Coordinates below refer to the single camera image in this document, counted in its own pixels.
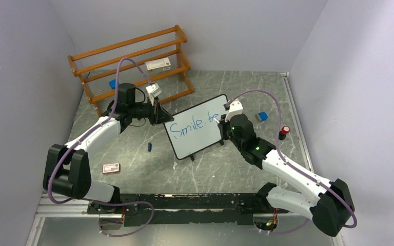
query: black mount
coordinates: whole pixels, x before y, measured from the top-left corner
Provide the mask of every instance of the black mount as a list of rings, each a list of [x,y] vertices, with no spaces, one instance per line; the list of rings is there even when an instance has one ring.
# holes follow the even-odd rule
[[[161,107],[161,102],[158,97],[154,98],[153,105],[148,102],[135,102],[136,89],[134,84],[119,84],[117,105],[112,117],[120,122],[120,133],[132,123],[132,119],[147,118],[152,125],[173,120],[173,116]],[[107,110],[102,116],[110,115],[113,104],[114,100],[108,105]]]
[[[155,207],[150,224],[188,224],[236,222],[239,225],[253,225],[253,214],[273,213],[266,198],[259,193],[223,194],[121,194],[123,202],[147,201]],[[140,226],[150,217],[146,205],[125,207],[125,227]],[[114,214],[121,214],[117,209]],[[88,214],[108,213],[102,206],[91,203]]]
[[[47,190],[48,181],[56,164],[67,151],[66,146],[53,145],[50,147],[46,159],[45,174],[43,177],[43,189]],[[52,192],[82,199],[88,193],[91,186],[90,164],[88,153],[84,150],[73,150],[64,160],[63,165],[72,162],[69,170],[60,166],[60,169],[52,181]]]
[[[344,181],[336,179],[335,182],[331,183],[330,189],[336,192],[353,212],[355,211],[348,185]],[[317,205],[310,208],[313,215],[312,221],[323,233],[336,237],[351,215],[345,206],[330,192],[327,191],[320,197]]]
[[[262,160],[271,150],[275,150],[275,145],[256,137],[253,123],[245,114],[235,115],[228,122],[225,119],[226,115],[223,114],[218,124],[221,138],[232,141],[246,162],[262,169]]]

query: marble floor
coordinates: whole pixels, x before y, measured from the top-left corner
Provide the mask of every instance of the marble floor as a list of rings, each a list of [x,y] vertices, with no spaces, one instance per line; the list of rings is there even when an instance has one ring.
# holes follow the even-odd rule
[[[286,231],[304,222],[302,216],[279,215],[279,231]],[[130,237],[105,237],[96,231],[97,218],[47,218],[38,241],[40,246],[63,245],[138,245],[138,246],[201,246],[201,245],[282,245],[329,246],[333,239],[319,231],[313,223],[285,235],[272,235],[253,225],[235,223],[209,224],[151,224]],[[135,227],[121,227],[114,234],[134,231]]]
[[[281,142],[281,150],[292,160],[306,167],[300,148],[300,139],[294,127],[292,108],[288,102],[285,85],[279,73],[240,71],[196,71],[187,72],[195,88],[193,94],[163,105],[174,114],[201,103],[219,94],[231,98],[244,90],[262,88],[271,91],[282,107],[283,125],[291,128]],[[179,76],[172,76],[157,83],[163,90],[160,98],[186,90]],[[112,98],[101,103],[106,108]],[[253,122],[257,135],[274,143],[277,128],[277,108],[272,99],[264,93],[248,93],[240,98],[244,113]],[[268,119],[259,123],[254,115],[266,112]],[[77,109],[70,140],[78,137],[97,121],[94,106],[87,102],[85,95]],[[134,120],[134,125],[143,121]],[[152,151],[148,152],[148,143]],[[273,182],[285,188],[291,187],[275,175],[262,171],[244,161],[229,141],[224,146],[213,145],[190,158],[177,160],[163,125],[128,127],[121,135],[105,144],[90,160],[92,179],[117,186],[122,193],[233,193],[257,192],[265,183]],[[109,163],[121,164],[117,174],[102,174],[102,166]]]

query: blue eraser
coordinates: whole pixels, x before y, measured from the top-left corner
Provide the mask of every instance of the blue eraser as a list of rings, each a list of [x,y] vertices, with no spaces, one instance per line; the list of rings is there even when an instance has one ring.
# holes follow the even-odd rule
[[[111,87],[112,90],[115,90],[115,79],[109,82],[109,86]]]
[[[268,115],[265,112],[260,112],[256,114],[256,119],[258,119],[259,122],[262,122],[268,118]]]

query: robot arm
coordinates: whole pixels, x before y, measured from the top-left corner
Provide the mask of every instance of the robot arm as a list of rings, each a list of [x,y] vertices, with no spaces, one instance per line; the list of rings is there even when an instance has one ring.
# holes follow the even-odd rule
[[[256,136],[253,124],[245,114],[242,114],[242,105],[239,101],[234,101],[230,105],[229,113],[221,116],[218,126],[222,139],[231,140],[249,164],[281,177],[300,192],[288,191],[276,184],[268,183],[261,190],[264,190],[266,200],[271,207],[303,215],[311,219],[318,229],[329,236],[336,236],[339,233],[350,218],[350,213],[319,183],[330,187],[354,211],[348,185],[344,181],[337,179],[332,182],[320,177],[282,153],[286,162],[314,177],[318,182],[313,182],[288,166],[286,162],[281,160],[275,145]]]
[[[132,119],[148,118],[152,125],[162,124],[173,120],[173,117],[165,111],[160,104],[158,95],[161,90],[157,84],[150,85],[146,88],[149,93],[150,102],[135,102],[136,87],[133,84],[120,84],[118,87],[118,100],[114,115],[104,124],[111,113],[113,101],[108,106],[102,117],[90,128],[95,128],[87,138],[80,141],[81,136],[65,145],[53,145],[49,151],[46,160],[46,168],[43,179],[43,188],[47,190],[49,178],[56,167],[58,161],[70,146],[79,142],[67,156],[64,165],[70,165],[65,169],[60,167],[54,180],[52,181],[52,192],[59,193],[75,199],[90,199],[108,203],[120,203],[120,190],[118,187],[108,185],[96,180],[91,180],[89,160],[100,150],[105,143],[113,140],[122,133]]]

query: purple cable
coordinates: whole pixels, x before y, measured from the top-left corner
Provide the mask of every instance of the purple cable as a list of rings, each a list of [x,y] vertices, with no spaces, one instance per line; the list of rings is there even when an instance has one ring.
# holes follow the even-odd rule
[[[130,206],[130,205],[134,205],[134,204],[146,204],[146,205],[149,205],[149,207],[152,209],[152,213],[150,214],[150,218],[147,220],[147,222],[144,225],[142,225],[140,228],[136,229],[135,231],[130,232],[130,233],[126,233],[126,234],[114,235],[114,234],[109,234],[109,233],[104,232],[102,230],[102,227],[101,227],[101,220],[99,220],[99,223],[98,223],[99,224],[99,232],[102,233],[105,236],[108,236],[108,237],[126,237],[126,236],[130,236],[132,234],[135,234],[135,233],[141,231],[142,229],[144,229],[152,221],[152,218],[153,218],[153,215],[154,215],[154,211],[155,211],[155,208],[153,207],[153,205],[151,203],[149,203],[149,202],[146,202],[146,201],[134,201],[134,202],[117,203],[117,204],[109,204],[107,202],[102,202],[102,201],[93,201],[93,202],[95,202],[97,204],[100,204],[100,205],[105,205],[105,206],[114,205],[116,207]]]
[[[230,104],[231,104],[235,99],[237,99],[238,97],[240,97],[240,96],[242,96],[242,95],[244,95],[244,94],[246,94],[246,93],[248,93],[248,92],[253,92],[253,91],[258,91],[258,92],[266,93],[267,95],[269,95],[269,96],[274,100],[275,105],[277,106],[277,110],[278,110],[278,112],[279,112],[279,125],[278,125],[278,127],[277,127],[277,132],[275,133],[275,135],[277,136],[277,135],[279,134],[280,127],[282,126],[282,110],[281,110],[281,108],[280,108],[280,103],[279,103],[279,101],[277,100],[277,98],[276,98],[271,92],[266,91],[266,90],[262,90],[262,89],[251,89],[251,90],[246,90],[246,91],[242,92],[241,94],[235,96],[234,98],[230,99],[230,100],[226,103],[226,105],[227,105],[227,106],[230,105]],[[354,215],[354,212],[353,212],[352,209],[349,207],[349,205],[344,201],[344,199],[342,199],[342,197],[340,197],[336,192],[334,192],[332,189],[330,189],[330,187],[326,186],[325,184],[323,184],[323,183],[320,182],[320,181],[318,182],[318,180],[315,179],[314,177],[308,175],[307,173],[303,172],[303,171],[300,170],[299,168],[295,167],[294,165],[292,165],[291,163],[289,163],[288,161],[286,161],[285,157],[283,157],[283,154],[282,154],[282,152],[280,151],[280,148],[279,148],[279,138],[278,138],[278,137],[275,138],[275,149],[277,150],[277,153],[279,154],[280,158],[282,159],[282,161],[283,161],[284,163],[286,163],[288,166],[290,166],[292,169],[294,169],[295,171],[299,172],[299,173],[302,174],[303,176],[309,178],[309,179],[312,180],[313,182],[318,183],[320,186],[324,187],[324,188],[325,188],[328,192],[330,192],[338,201],[340,201],[340,202],[343,204],[343,206],[348,210],[348,212],[349,212],[349,214],[351,215],[352,220],[353,220],[352,224],[350,224],[350,225],[344,225],[344,227],[346,227],[346,228],[354,228],[354,227],[357,226],[357,218],[356,218],[356,216]],[[293,229],[293,230],[290,230],[290,232],[296,231],[296,230],[300,229],[301,227],[304,226],[304,224],[300,225],[299,227],[297,227],[297,228],[295,228],[295,229]]]
[[[97,125],[94,126],[93,128],[89,129],[82,137],[80,137],[80,139],[79,139],[78,141],[76,141],[72,146],[70,146],[70,147],[68,148],[68,150],[64,153],[64,155],[61,157],[61,159],[60,159],[60,160],[58,161],[58,163],[56,164],[56,167],[55,167],[55,169],[53,170],[53,172],[52,172],[52,174],[51,174],[51,176],[50,176],[50,178],[49,178],[48,187],[47,187],[47,192],[48,192],[49,199],[50,199],[53,203],[55,203],[55,204],[63,204],[63,203],[66,203],[66,202],[72,200],[72,198],[67,198],[67,199],[65,199],[65,200],[58,201],[58,200],[56,200],[56,199],[53,197],[53,195],[52,195],[52,181],[54,180],[56,173],[57,173],[58,170],[60,169],[60,166],[63,164],[64,160],[65,160],[66,157],[70,154],[70,152],[71,152],[77,145],[79,145],[79,144],[81,143],[81,141],[83,141],[85,138],[87,138],[87,137],[88,137],[91,133],[93,133],[97,128],[99,128],[99,127],[101,127],[102,125],[106,124],[106,123],[112,118],[112,116],[113,116],[113,114],[114,114],[114,112],[115,112],[115,107],[117,106],[117,99],[118,99],[118,96],[119,96],[118,91],[119,91],[119,73],[120,73],[120,67],[122,66],[122,62],[123,62],[124,60],[128,60],[128,61],[132,62],[132,63],[138,68],[138,70],[143,74],[143,76],[144,76],[144,78],[147,80],[147,82],[148,82],[149,84],[152,84],[152,81],[150,80],[149,76],[148,76],[146,73],[144,73],[144,71],[138,66],[138,64],[137,64],[134,60],[132,60],[132,59],[130,59],[130,58],[122,58],[122,59],[119,61],[119,64],[118,64],[118,66],[117,66],[117,72],[115,73],[115,94],[114,94],[114,103],[112,104],[112,109],[111,109],[111,113],[109,114],[109,117],[108,117],[106,120],[104,120],[103,122],[101,122],[100,124],[97,124]],[[98,204],[101,204],[101,205],[105,205],[105,206],[112,206],[112,207],[129,206],[129,205],[133,205],[133,204],[147,204],[147,205],[149,205],[149,206],[152,208],[152,214],[151,214],[149,220],[144,224],[144,226],[142,226],[142,227],[140,227],[139,229],[137,229],[136,231],[131,232],[131,233],[128,233],[128,234],[124,234],[124,235],[111,235],[111,236],[116,236],[116,237],[117,237],[117,236],[127,236],[127,235],[134,234],[134,233],[136,233],[136,232],[139,232],[139,231],[141,231],[144,227],[146,227],[146,225],[148,225],[148,224],[150,223],[150,221],[152,220],[152,218],[153,218],[153,213],[154,213],[153,205],[150,204],[150,203],[148,203],[148,202],[146,202],[146,201],[137,201],[137,202],[119,203],[119,204],[112,204],[112,203],[107,203],[107,202],[102,202],[102,201],[93,201],[93,202],[98,203]]]

